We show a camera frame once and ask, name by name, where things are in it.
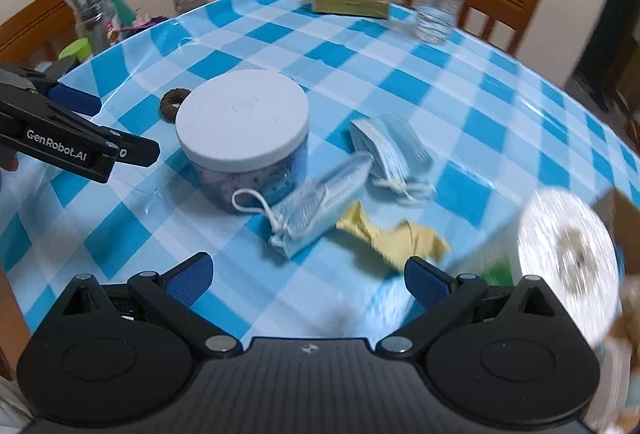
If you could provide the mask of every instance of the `face mask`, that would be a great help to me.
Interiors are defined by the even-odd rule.
[[[355,119],[349,128],[356,151],[374,157],[373,184],[401,194],[409,203],[431,201],[435,187],[428,181],[433,159],[408,123],[393,115]]]
[[[291,258],[333,227],[350,204],[360,197],[372,163],[371,154],[356,152],[318,179],[307,181],[273,208],[252,189],[236,190],[231,203],[238,211],[261,213],[267,217],[273,232],[269,244],[284,257]],[[241,207],[236,203],[236,196],[240,194],[252,195],[262,208]]]

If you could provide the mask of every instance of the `blue checkered tablecloth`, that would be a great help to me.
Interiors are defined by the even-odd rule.
[[[269,68],[298,82],[310,105],[309,176],[352,151],[349,121],[393,113],[435,159],[437,199],[398,205],[369,187],[364,207],[381,226],[433,226],[451,245],[444,261],[480,244],[543,185],[592,203],[612,184],[640,205],[638,158],[580,104],[466,33],[440,48],[411,34],[411,14],[390,20],[318,16],[307,0],[219,0],[134,36],[65,79],[98,94],[99,125],[161,146],[144,169],[118,164],[106,185],[23,158],[0,192],[0,259],[33,329],[77,273],[121,282],[198,251],[215,276],[194,309],[246,343],[255,335],[362,335],[377,341],[415,312],[402,277],[337,230],[291,261],[267,245],[258,215],[210,204],[158,114],[174,87],[228,70]]]

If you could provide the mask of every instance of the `white string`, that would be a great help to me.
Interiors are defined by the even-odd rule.
[[[396,194],[404,194],[404,196],[412,203],[423,203],[433,198],[435,193],[435,187],[430,183],[407,183],[404,179],[373,179],[373,185],[375,187],[381,187],[385,189],[391,189]],[[414,197],[409,191],[426,191],[430,190],[432,193],[430,197]]]
[[[262,205],[262,208],[241,207],[240,205],[238,205],[238,203],[236,203],[236,195],[241,194],[252,195],[256,199],[258,199],[258,201]],[[231,196],[231,204],[237,211],[244,211],[244,213],[259,213],[261,215],[264,215],[269,220],[269,224],[271,224],[271,230],[273,233],[282,231],[287,227],[286,224],[280,223],[276,219],[276,216],[271,211],[271,207],[269,206],[265,198],[262,197],[262,194],[260,192],[257,192],[254,189],[237,189]]]

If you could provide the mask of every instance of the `blue gripper pad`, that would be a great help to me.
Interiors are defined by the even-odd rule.
[[[164,290],[180,304],[190,308],[209,289],[212,280],[213,260],[210,255],[203,255],[202,258],[168,280]]]
[[[63,84],[50,88],[47,97],[66,109],[87,116],[95,116],[102,108],[102,102],[97,96]]]
[[[404,265],[404,285],[409,293],[428,311],[451,293],[455,279],[417,257]]]

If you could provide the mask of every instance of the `brown ring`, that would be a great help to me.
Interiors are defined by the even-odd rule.
[[[160,112],[164,116],[164,119],[175,123],[175,117],[180,109],[180,104],[191,94],[191,91],[187,88],[172,88],[168,90],[162,96],[160,100]]]

